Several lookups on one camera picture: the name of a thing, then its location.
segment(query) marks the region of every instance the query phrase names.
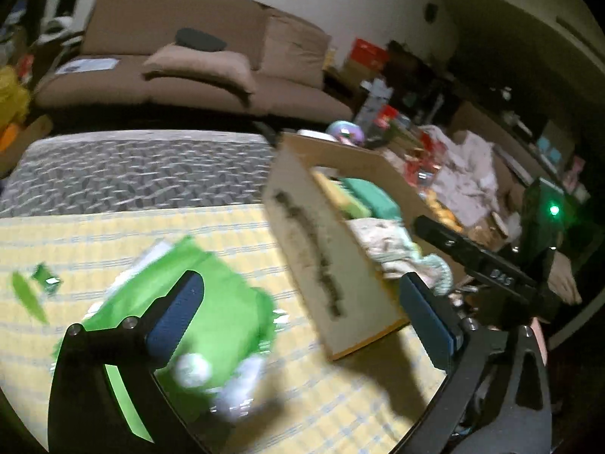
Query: metal bolt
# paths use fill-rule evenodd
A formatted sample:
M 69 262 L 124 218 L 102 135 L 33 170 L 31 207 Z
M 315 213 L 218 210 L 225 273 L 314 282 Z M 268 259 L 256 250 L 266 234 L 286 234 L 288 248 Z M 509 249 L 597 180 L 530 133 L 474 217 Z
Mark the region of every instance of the metal bolt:
M 127 317 L 125 320 L 122 321 L 122 327 L 126 328 L 126 329 L 132 329 L 133 327 L 135 327 L 138 323 L 138 318 L 131 316 L 131 317 Z
M 476 331 L 479 329 L 479 323 L 477 323 L 477 321 L 475 321 L 472 317 L 467 317 L 464 320 L 464 323 L 470 331 Z
M 67 333 L 69 336 L 76 336 L 82 329 L 82 324 L 72 324 L 67 328 Z

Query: red box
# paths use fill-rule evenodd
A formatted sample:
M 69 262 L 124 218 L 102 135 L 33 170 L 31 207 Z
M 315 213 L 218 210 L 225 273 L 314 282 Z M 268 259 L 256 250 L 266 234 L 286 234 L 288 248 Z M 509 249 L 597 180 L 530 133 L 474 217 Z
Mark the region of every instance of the red box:
M 388 51 L 363 39 L 355 40 L 350 59 L 371 70 L 380 71 L 388 62 Z

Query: white blanket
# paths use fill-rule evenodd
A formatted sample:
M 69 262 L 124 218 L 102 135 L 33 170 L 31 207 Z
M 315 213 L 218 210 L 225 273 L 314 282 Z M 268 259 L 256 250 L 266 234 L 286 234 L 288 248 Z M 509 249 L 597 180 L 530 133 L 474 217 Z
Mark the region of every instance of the white blanket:
M 492 162 L 492 143 L 468 132 L 456 145 L 437 126 L 423 126 L 431 138 L 447 147 L 444 165 L 431 188 L 465 227 L 472 227 L 489 212 L 498 212 L 498 183 Z

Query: white paper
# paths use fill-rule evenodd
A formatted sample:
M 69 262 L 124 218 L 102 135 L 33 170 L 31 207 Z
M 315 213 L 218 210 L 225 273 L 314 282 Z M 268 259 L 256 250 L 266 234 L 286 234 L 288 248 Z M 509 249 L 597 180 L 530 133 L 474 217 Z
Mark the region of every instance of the white paper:
M 57 68 L 56 75 L 81 73 L 84 71 L 113 70 L 120 60 L 115 58 L 84 58 L 73 60 Z

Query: throw pillow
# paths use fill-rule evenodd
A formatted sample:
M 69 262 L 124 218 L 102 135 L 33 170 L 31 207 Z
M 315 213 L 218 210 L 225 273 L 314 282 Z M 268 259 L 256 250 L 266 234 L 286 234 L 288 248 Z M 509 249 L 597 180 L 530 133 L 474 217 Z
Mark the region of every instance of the throw pillow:
M 259 73 L 321 89 L 330 36 L 294 16 L 270 12 Z
M 224 51 L 227 47 L 227 43 L 222 39 L 189 27 L 177 30 L 175 40 L 177 46 L 208 53 Z
M 174 44 L 167 45 L 143 63 L 144 75 L 192 78 L 256 92 L 248 58 L 232 51 L 205 53 Z

